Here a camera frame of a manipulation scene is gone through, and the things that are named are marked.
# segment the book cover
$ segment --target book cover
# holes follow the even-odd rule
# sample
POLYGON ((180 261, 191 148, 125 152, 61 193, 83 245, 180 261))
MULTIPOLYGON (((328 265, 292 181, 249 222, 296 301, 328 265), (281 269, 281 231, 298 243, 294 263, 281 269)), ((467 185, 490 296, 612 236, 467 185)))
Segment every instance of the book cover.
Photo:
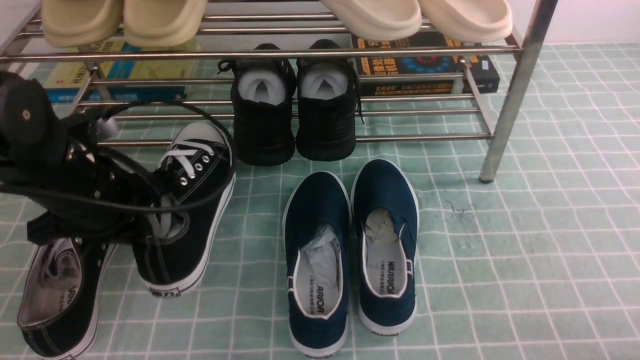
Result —
MULTIPOLYGON (((357 49, 402 49, 407 47, 456 47, 460 42, 446 38, 443 34, 427 31, 420 32, 408 38, 396 41, 367 41, 352 35, 353 46, 357 49)), ((493 93, 498 90, 500 76, 489 56, 469 56, 471 73, 481 93, 493 93)), ((442 74, 456 72, 458 68, 457 56, 387 56, 366 57, 356 59, 358 75, 389 76, 389 75, 419 75, 442 74)), ((464 81, 463 92, 470 93, 467 81, 464 81)), ((385 95, 426 95, 450 94, 453 90, 453 80, 389 79, 382 83, 363 83, 363 96, 385 95)))
MULTIPOLYGON (((140 52, 140 51, 195 51, 196 39, 171 48, 139 48, 124 40, 107 40, 92 45, 94 52, 140 52)), ((196 60, 144 60, 144 61, 103 61, 100 63, 107 79, 188 79, 193 76, 196 60)), ((80 86, 87 80, 89 72, 81 62, 58 63, 51 70, 43 87, 51 102, 72 102, 80 86)), ((170 100, 185 99, 188 86, 112 86, 109 88, 114 100, 170 100)), ((85 99, 99 101, 96 90, 90 90, 85 99)))

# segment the black canvas sneaker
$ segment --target black canvas sneaker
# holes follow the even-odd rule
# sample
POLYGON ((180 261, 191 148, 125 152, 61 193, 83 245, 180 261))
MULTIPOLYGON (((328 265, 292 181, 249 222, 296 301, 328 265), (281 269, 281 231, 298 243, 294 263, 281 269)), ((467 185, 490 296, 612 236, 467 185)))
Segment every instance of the black canvas sneaker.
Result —
POLYGON ((91 346, 100 284, 116 247, 63 238, 38 249, 18 312, 18 326, 36 354, 75 359, 91 346))
MULTIPOLYGON (((178 133, 154 175, 167 186, 176 204, 192 202, 224 183, 232 171, 231 151, 222 131, 208 122, 193 123, 178 133)), ((218 198, 203 206, 148 217, 155 236, 147 236, 132 248, 140 277, 154 296, 178 297, 200 284, 235 181, 234 174, 218 198)))

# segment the metal shoe rack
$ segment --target metal shoe rack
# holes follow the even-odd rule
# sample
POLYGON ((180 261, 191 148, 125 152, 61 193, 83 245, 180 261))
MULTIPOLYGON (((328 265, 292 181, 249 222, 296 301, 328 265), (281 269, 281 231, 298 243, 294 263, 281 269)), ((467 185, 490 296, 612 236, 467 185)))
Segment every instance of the metal shoe rack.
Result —
MULTIPOLYGON (((27 43, 33 38, 42 38, 44 34, 40 29, 42 20, 38 9, 27 16, 23 23, 12 34, 12 38, 0 47, 0 70, 8 69, 13 63, 21 64, 19 71, 27 63, 83 61, 92 70, 92 75, 80 87, 72 104, 72 111, 81 111, 89 106, 109 106, 122 104, 121 101, 112 101, 109 95, 109 86, 138 85, 138 86, 166 86, 166 85, 214 85, 229 84, 228 79, 167 79, 167 80, 127 80, 105 79, 100 70, 100 61, 117 60, 169 60, 169 59, 232 59, 232 58, 316 58, 339 57, 359 58, 363 56, 466 56, 477 54, 512 54, 517 62, 507 96, 500 115, 496 122, 490 118, 488 108, 484 104, 483 96, 479 93, 476 82, 469 68, 461 61, 457 72, 448 74, 425 74, 407 77, 407 80, 424 79, 453 79, 454 93, 451 95, 404 95, 384 97, 364 97, 362 102, 421 102, 421 101, 471 101, 473 107, 468 108, 438 108, 428 110, 380 110, 365 111, 365 117, 389 117, 389 116, 420 116, 429 115, 454 115, 476 114, 482 132, 479 133, 445 133, 445 134, 416 134, 416 135, 391 135, 391 136, 359 136, 358 142, 421 142, 442 140, 487 140, 489 147, 484 159, 480 174, 480 181, 490 183, 495 177, 500 160, 509 140, 509 135, 520 111, 525 91, 531 80, 531 76, 538 61, 542 43, 556 8, 557 0, 537 0, 534 7, 527 33, 521 42, 514 36, 506 39, 506 45, 480 46, 465 44, 461 47, 413 47, 408 49, 339 49, 339 50, 300 50, 300 51, 199 51, 193 53, 168 53, 168 52, 144 52, 144 53, 92 53, 90 47, 81 47, 80 53, 47 53, 47 54, 22 54, 27 43), (471 94, 462 94, 463 80, 470 85, 471 94), (89 88, 99 91, 103 101, 85 101, 85 95, 89 88)), ((206 15, 202 21, 207 23, 221 22, 317 22, 336 20, 330 13, 315 14, 288 14, 288 15, 206 15)), ((428 23, 422 25, 421 31, 436 31, 428 23)), ((310 26, 296 25, 283 27, 206 27, 201 28, 199 35, 290 35, 290 34, 336 34, 349 33, 344 26, 310 26)), ((362 82, 386 81, 399 76, 373 76, 363 78, 362 82)), ((228 106, 228 99, 206 101, 186 101, 195 106, 228 106)), ((232 119, 233 114, 214 114, 217 119, 232 119)), ((150 115, 122 115, 119 121, 149 121, 149 120, 196 120, 198 115, 191 114, 150 114, 150 115)), ((169 139, 157 140, 118 140, 106 141, 104 144, 115 147, 140 147, 140 146, 167 146, 169 139)))

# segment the black cable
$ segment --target black cable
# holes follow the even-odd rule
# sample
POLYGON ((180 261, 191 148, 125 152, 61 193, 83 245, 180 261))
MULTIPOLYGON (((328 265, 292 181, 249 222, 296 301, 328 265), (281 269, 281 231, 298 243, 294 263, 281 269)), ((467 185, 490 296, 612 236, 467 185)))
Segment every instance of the black cable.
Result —
MULTIPOLYGON (((206 113, 204 110, 197 108, 193 105, 189 105, 189 104, 184 104, 181 101, 174 101, 174 100, 167 100, 167 101, 133 101, 127 104, 123 104, 120 106, 117 106, 115 108, 107 108, 105 109, 103 115, 101 116, 102 119, 107 120, 125 110, 128 110, 129 108, 133 108, 136 106, 144 106, 144 105, 149 105, 152 104, 153 102, 161 102, 163 104, 167 104, 167 105, 174 105, 174 106, 180 106, 181 108, 185 108, 187 110, 191 110, 194 113, 204 117, 205 119, 211 121, 214 126, 216 126, 218 128, 218 130, 220 130, 222 132, 222 135, 226 138, 227 142, 228 142, 228 146, 229 146, 229 154, 230 154, 230 162, 231 162, 231 169, 228 172, 227 176, 225 177, 222 185, 219 188, 216 189, 212 189, 211 190, 211 194, 209 194, 208 196, 199 199, 199 200, 195 200, 192 202, 189 202, 188 204, 182 204, 182 205, 177 205, 177 206, 167 206, 167 207, 162 207, 162 208, 151 208, 149 206, 135 206, 135 205, 126 205, 126 204, 120 204, 117 202, 110 202, 110 201, 102 201, 102 200, 96 200, 90 197, 83 197, 83 196, 79 196, 79 195, 72 195, 72 194, 67 194, 67 193, 60 193, 60 192, 54 192, 51 190, 45 190, 45 189, 41 189, 41 188, 35 188, 35 187, 30 187, 30 186, 19 186, 19 185, 5 185, 2 184, 0 185, 0 192, 1 193, 10 193, 13 195, 21 195, 21 196, 32 196, 32 197, 46 197, 46 198, 50 198, 50 199, 59 199, 59 200, 66 200, 66 201, 70 201, 70 202, 76 202, 76 203, 82 203, 82 204, 87 204, 87 205, 92 205, 92 206, 97 206, 99 208, 105 209, 105 210, 109 210, 109 211, 114 211, 114 212, 119 212, 119 213, 127 213, 127 214, 132 214, 132 215, 143 215, 143 214, 161 214, 161 213, 175 213, 175 212, 180 212, 180 211, 185 211, 185 210, 189 210, 189 209, 193 209, 193 208, 197 208, 200 206, 203 206, 204 204, 207 204, 210 201, 213 201, 219 194, 222 193, 222 191, 224 191, 224 189, 227 188, 227 186, 231 183, 231 181, 233 180, 233 177, 236 174, 236 163, 237 163, 237 156, 236 156, 236 152, 235 152, 235 146, 234 146, 234 141, 233 138, 231 137, 231 134, 229 133, 229 131, 222 125, 220 124, 220 122, 218 122, 216 119, 214 119, 212 116, 210 116, 208 113, 206 113)), ((132 169, 134 170, 135 174, 138 174, 138 172, 140 171, 139 169, 132 169)))

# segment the white sole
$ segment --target white sole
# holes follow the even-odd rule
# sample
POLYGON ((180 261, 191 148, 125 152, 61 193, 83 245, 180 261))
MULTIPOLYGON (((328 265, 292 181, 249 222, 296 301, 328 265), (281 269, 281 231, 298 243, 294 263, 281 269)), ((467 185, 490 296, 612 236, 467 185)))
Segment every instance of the white sole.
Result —
POLYGON ((86 333, 84 334, 82 340, 74 346, 71 350, 65 352, 62 355, 54 356, 54 357, 44 357, 47 360, 67 360, 67 359, 75 359, 78 356, 85 353, 95 339, 95 334, 98 331, 98 312, 100 308, 100 287, 102 286, 102 278, 104 274, 107 272, 107 267, 109 266, 111 259, 113 258, 113 254, 116 252, 118 245, 108 245, 109 249, 107 250, 107 256, 102 264, 102 270, 100 271, 100 277, 98 278, 98 286, 96 287, 95 292, 95 300, 93 301, 93 312, 91 314, 91 321, 89 322, 89 328, 87 328, 86 333))
POLYGON ((216 236, 216 230, 218 229, 218 224, 220 223, 220 219, 222 219, 222 215, 224 214, 229 201, 231 200, 232 194, 234 192, 234 185, 236 183, 236 175, 234 174, 233 178, 224 192, 222 192, 222 196, 220 200, 224 203, 224 205, 218 210, 216 210, 216 214, 213 218, 213 222, 211 227, 209 228, 209 235, 207 238, 207 246, 204 250, 204 254, 198 263, 198 266, 184 279, 174 282, 172 284, 167 285, 156 285, 152 284, 141 278, 142 283, 151 291, 151 294, 155 297, 160 298, 171 298, 171 297, 179 297, 189 291, 195 289, 202 282, 202 277, 204 273, 207 271, 207 265, 209 264, 209 257, 211 256, 211 246, 213 245, 213 239, 216 236))
MULTIPOLYGON (((342 184, 342 181, 340 181, 340 178, 338 178, 335 174, 327 171, 320 171, 320 172, 326 172, 327 174, 333 176, 340 184, 340 188, 342 188, 344 198, 347 200, 347 207, 349 208, 349 227, 351 227, 351 216, 352 216, 351 203, 349 201, 349 195, 347 194, 347 189, 344 187, 344 184, 342 184)), ((293 200, 293 197, 296 195, 298 188, 300 187, 300 185, 302 185, 302 182, 304 182, 304 180, 302 180, 300 184, 296 186, 296 188, 291 193, 291 196, 289 196, 289 200, 287 201, 287 205, 285 206, 284 212, 282 215, 282 239, 285 243, 287 243, 287 239, 285 237, 285 230, 287 228, 287 214, 289 213, 289 206, 291 205, 291 201, 293 200)), ((305 356, 311 357, 314 359, 322 359, 325 357, 330 357, 334 355, 336 352, 338 352, 338 350, 340 350, 342 346, 344 346, 344 342, 347 340, 347 332, 348 332, 347 326, 345 325, 344 332, 342 333, 342 336, 340 337, 338 342, 331 345, 330 347, 316 349, 316 348, 306 347, 305 345, 302 345, 301 343, 299 343, 298 340, 294 338, 293 333, 291 332, 291 328, 289 328, 289 336, 291 337, 291 342, 293 342, 293 346, 296 348, 296 350, 300 351, 305 356)))
POLYGON ((347 325, 345 325, 342 336, 340 337, 338 342, 336 342, 335 344, 326 348, 310 348, 299 343, 298 340, 296 340, 296 338, 293 337, 293 333, 291 332, 291 329, 289 329, 289 336, 291 337, 291 342, 293 343, 293 346, 296 348, 296 350, 300 351, 306 357, 310 357, 312 359, 324 359, 334 355, 336 352, 338 352, 338 350, 340 350, 344 346, 344 343, 347 341, 347 333, 348 333, 347 325))
POLYGON ((358 315, 360 316, 360 321, 362 322, 362 324, 365 325, 367 329, 369 329, 371 332, 380 336, 400 335, 401 332, 407 330, 409 326, 413 324, 416 312, 417 312, 417 307, 414 306, 411 316, 409 316, 409 319, 407 319, 405 322, 395 326, 382 326, 382 325, 376 324, 371 319, 369 319, 367 315, 365 315, 364 311, 362 311, 362 306, 358 304, 358 315))
POLYGON ((375 21, 362 17, 358 8, 349 5, 351 1, 321 0, 321 2, 339 18, 350 32, 365 40, 398 40, 417 33, 422 26, 422 14, 420 13, 419 7, 414 16, 405 21, 405 24, 402 24, 402 26, 393 26, 394 24, 385 24, 383 21, 375 21))
MULTIPOLYGON (((406 182, 407 186, 409 186, 409 190, 411 190, 411 195, 413 195, 413 203, 415 204, 415 213, 417 215, 417 228, 416 231, 419 234, 420 233, 420 205, 418 203, 418 196, 415 194, 415 189, 413 189, 413 186, 411 185, 411 182, 409 182, 409 179, 407 178, 407 176, 404 174, 404 172, 394 163, 392 163, 389 160, 384 160, 384 159, 379 159, 382 161, 386 161, 387 163, 390 163, 391 165, 393 165, 398 172, 402 175, 402 177, 404 178, 404 181, 406 182)), ((355 179, 353 180, 353 186, 351 187, 351 208, 354 208, 354 196, 356 193, 356 184, 358 183, 358 178, 360 177, 360 174, 362 173, 362 170, 365 168, 365 166, 367 166, 367 164, 365 164, 363 167, 360 168, 360 170, 358 170, 358 173, 356 174, 355 179)), ((373 322, 372 320, 370 320, 367 315, 364 315, 364 312, 362 311, 362 305, 358 304, 358 312, 360 315, 360 321, 369 329, 371 330, 371 332, 377 334, 377 335, 382 335, 382 336, 395 336, 400 334, 401 332, 407 330, 407 328, 409 328, 409 326, 411 326, 411 324, 413 323, 413 319, 415 318, 415 313, 416 313, 416 306, 417 304, 413 307, 413 313, 411 314, 411 316, 409 317, 409 319, 407 319, 407 321, 399 324, 399 325, 395 325, 395 326, 382 326, 382 325, 378 325, 375 322, 373 322)))

